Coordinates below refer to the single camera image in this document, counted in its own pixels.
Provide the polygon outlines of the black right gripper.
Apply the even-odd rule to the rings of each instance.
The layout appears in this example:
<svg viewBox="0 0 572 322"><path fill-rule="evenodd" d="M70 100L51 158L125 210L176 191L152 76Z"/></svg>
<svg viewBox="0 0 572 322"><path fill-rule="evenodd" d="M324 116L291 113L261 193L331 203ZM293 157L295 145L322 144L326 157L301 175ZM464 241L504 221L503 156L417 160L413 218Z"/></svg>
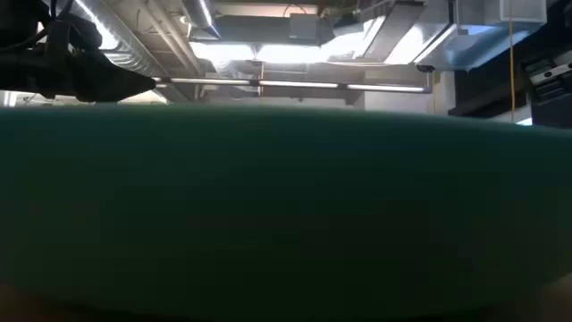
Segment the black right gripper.
<svg viewBox="0 0 572 322"><path fill-rule="evenodd" d="M571 126L571 10L551 8L531 36L489 62L455 73L450 115L481 119L520 118L534 124Z"/></svg>

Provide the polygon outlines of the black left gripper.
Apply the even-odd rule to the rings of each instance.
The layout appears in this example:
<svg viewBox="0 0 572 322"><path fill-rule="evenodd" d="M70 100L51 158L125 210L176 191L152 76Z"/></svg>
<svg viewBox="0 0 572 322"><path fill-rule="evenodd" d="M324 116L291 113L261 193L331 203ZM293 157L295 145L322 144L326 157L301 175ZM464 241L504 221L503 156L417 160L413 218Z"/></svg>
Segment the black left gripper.
<svg viewBox="0 0 572 322"><path fill-rule="evenodd" d="M73 0L1 0L1 88L82 102L119 102L156 88L99 50L97 26L72 13Z"/></svg>

